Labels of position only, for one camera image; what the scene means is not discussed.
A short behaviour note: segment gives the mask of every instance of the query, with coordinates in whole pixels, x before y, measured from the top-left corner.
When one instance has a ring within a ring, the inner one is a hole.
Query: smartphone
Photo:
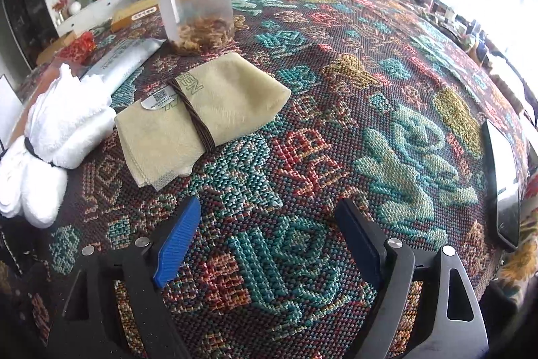
[[[485,152],[486,217],[490,237],[506,251],[519,244],[520,200],[512,146],[490,121],[482,124]]]

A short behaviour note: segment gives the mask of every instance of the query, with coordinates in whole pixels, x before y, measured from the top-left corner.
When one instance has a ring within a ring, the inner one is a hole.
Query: black cabinet
[[[13,36],[31,69],[37,56],[58,38],[45,0],[3,0]]]

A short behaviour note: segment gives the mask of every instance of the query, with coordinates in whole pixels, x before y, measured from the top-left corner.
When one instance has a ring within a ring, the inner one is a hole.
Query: red cloth
[[[72,62],[82,63],[96,48],[95,41],[93,40],[93,34],[86,31],[71,42],[69,46],[62,49],[57,57],[63,57]]]

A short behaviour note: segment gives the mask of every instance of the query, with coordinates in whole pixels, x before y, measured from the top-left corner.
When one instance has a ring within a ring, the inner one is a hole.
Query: silver packet
[[[108,93],[112,95],[164,42],[159,39],[124,39],[94,64],[86,75],[100,75]]]

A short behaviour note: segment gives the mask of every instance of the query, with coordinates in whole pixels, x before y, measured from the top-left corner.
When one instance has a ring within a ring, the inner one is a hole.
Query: tapestry tablecloth
[[[187,195],[199,197],[202,219],[162,297],[193,357],[343,355],[376,291],[335,225],[342,198],[413,248],[454,246],[478,297],[490,281],[499,253],[485,237],[481,123],[491,119],[512,144],[522,192],[527,153],[517,115],[487,74],[391,0],[233,0],[233,8],[231,44],[198,57],[165,44],[112,105],[120,112],[231,51],[289,87],[291,98],[274,121],[203,155],[191,176],[159,192],[136,186],[116,133],[69,172],[59,216],[40,239],[47,290],[31,296],[44,339],[80,250],[128,245]],[[166,38],[158,13],[118,33],[93,33],[86,64],[123,38]],[[9,282],[0,285],[13,293]],[[125,306],[125,289],[116,288]],[[419,290],[393,353],[405,344]],[[143,355],[128,310],[122,315]]]

